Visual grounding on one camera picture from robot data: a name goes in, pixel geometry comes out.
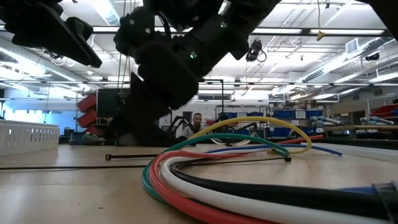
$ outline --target table surface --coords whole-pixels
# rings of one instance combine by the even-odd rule
[[[364,130],[364,129],[398,130],[398,125],[344,125],[344,126],[324,127],[323,129],[325,131],[347,131],[347,130]]]
[[[199,144],[189,151],[220,148]],[[7,166],[102,166],[146,164],[148,159],[105,161],[105,154],[153,154],[161,148],[60,146],[0,157]],[[270,156],[257,153],[248,157]],[[148,196],[141,185],[142,169],[7,170],[0,171],[2,224],[199,223]],[[365,157],[331,156],[318,151],[284,161],[190,167],[198,176],[326,189],[384,183],[396,179],[398,164]]]

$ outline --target ceiling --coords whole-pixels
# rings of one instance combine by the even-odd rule
[[[331,7],[325,9],[325,1],[320,5],[320,24],[322,28],[334,29],[385,29],[385,25],[372,8],[366,4],[350,0],[330,0]],[[104,8],[114,8],[118,16],[129,13],[134,5],[141,6],[142,0],[79,0],[78,4],[64,0],[60,3],[64,9],[63,19],[71,16],[79,17],[92,26],[108,26],[109,24],[100,16]],[[156,26],[162,26],[156,19]],[[264,19],[259,27],[318,27],[318,5],[315,0],[282,0],[276,8]],[[0,32],[0,37],[6,40],[12,39],[12,34]],[[122,70],[126,63],[125,56],[121,56],[115,49],[113,42],[114,34],[95,34],[90,37],[88,43],[102,59],[101,68],[91,68],[76,63],[70,59],[63,59],[55,62],[60,67],[68,70],[84,80],[99,81],[108,77],[109,81],[116,81],[119,75],[119,67]],[[267,52],[267,60],[264,63],[248,63],[243,58],[236,61],[230,54],[224,57],[206,76],[207,78],[222,78],[233,81],[235,78],[242,82],[295,82],[295,77],[308,70],[319,67],[324,60],[334,57],[345,50],[345,45],[354,37],[324,37],[317,41],[316,37],[292,37],[292,36],[266,36],[252,35],[249,43],[254,39],[261,40],[264,50]],[[390,43],[380,50],[383,62],[394,57],[397,52],[396,43]],[[27,49],[36,55],[41,56],[42,51],[38,49]],[[379,62],[366,62],[363,66],[373,66]],[[363,69],[360,58],[351,63],[339,67],[338,70],[326,74],[327,76],[340,77],[358,72]],[[131,59],[131,70],[136,70],[134,59]],[[125,80],[129,80],[126,71]],[[112,85],[101,86],[101,88],[112,87]],[[252,86],[252,91],[272,90],[274,86]]]

